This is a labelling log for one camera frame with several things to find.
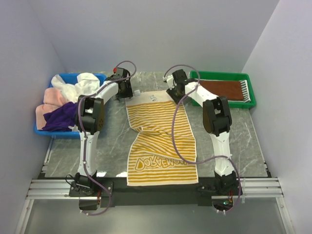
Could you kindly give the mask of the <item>brown towel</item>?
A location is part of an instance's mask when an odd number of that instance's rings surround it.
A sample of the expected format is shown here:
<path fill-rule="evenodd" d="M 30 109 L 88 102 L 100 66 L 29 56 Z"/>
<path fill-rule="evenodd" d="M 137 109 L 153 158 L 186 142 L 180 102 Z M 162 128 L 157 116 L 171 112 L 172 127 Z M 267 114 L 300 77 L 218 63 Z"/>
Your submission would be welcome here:
<path fill-rule="evenodd" d="M 228 100 L 242 101 L 244 99 L 239 81 L 202 80 L 200 85 L 217 96 L 226 96 Z"/>

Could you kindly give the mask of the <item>green white striped towel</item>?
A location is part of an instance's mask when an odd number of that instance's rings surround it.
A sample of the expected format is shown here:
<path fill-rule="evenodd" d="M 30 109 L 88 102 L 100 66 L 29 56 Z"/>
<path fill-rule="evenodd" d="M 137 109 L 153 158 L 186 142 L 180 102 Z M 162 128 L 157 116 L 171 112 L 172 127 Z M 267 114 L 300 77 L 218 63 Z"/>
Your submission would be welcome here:
<path fill-rule="evenodd" d="M 240 84 L 241 84 L 241 91 L 242 91 L 242 95 L 243 95 L 242 102 L 249 103 L 251 101 L 251 98 L 250 98 L 250 92 L 249 92 L 249 88 L 248 88 L 248 81 L 247 80 L 241 80 Z"/>

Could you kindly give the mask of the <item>cream yellow striped towel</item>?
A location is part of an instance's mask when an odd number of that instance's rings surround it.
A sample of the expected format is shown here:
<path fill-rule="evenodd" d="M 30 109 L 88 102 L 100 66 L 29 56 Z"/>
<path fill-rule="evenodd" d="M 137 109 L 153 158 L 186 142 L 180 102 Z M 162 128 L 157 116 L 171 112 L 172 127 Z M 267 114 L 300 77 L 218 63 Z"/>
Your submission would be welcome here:
<path fill-rule="evenodd" d="M 172 142 L 175 102 L 166 91 L 141 93 L 126 100 L 130 127 L 137 132 L 127 162 L 128 186 L 198 183 L 196 165 L 178 156 Z M 183 105 L 174 124 L 175 144 L 187 160 L 196 161 L 196 141 Z"/>

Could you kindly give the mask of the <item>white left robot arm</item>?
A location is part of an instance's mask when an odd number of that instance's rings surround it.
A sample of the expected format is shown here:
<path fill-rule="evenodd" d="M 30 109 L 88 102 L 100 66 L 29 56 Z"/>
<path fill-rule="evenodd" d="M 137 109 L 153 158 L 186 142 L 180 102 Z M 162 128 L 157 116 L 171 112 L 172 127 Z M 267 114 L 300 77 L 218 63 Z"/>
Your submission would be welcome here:
<path fill-rule="evenodd" d="M 97 140 L 104 125 L 104 105 L 112 97 L 118 100 L 133 97 L 131 77 L 128 70 L 117 67 L 94 94 L 81 95 L 78 98 L 75 118 L 81 147 L 80 162 L 75 177 L 85 179 L 80 189 L 87 196 L 94 195 L 98 190 L 98 183 L 88 177 L 95 177 L 97 174 Z"/>

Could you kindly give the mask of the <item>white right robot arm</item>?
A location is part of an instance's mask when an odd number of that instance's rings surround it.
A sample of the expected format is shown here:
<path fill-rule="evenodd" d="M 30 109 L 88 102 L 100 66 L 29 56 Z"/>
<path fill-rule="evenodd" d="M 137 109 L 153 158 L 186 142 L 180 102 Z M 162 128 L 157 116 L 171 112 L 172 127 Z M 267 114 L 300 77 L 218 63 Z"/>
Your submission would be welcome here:
<path fill-rule="evenodd" d="M 176 153 L 180 159 L 189 164 L 200 164 L 200 162 L 185 159 L 179 153 L 174 138 L 174 124 L 179 106 L 185 98 L 191 98 L 202 107 L 203 126 L 213 144 L 214 156 L 205 160 L 205 162 L 215 160 L 213 191 L 220 195 L 227 194 L 238 186 L 236 180 L 238 172 L 233 165 L 229 144 L 232 117 L 227 98 L 217 96 L 205 89 L 199 83 L 199 79 L 188 79 L 182 69 L 176 70 L 171 75 L 165 73 L 163 81 L 168 85 L 167 94 L 177 104 L 171 127 L 172 142 Z"/>

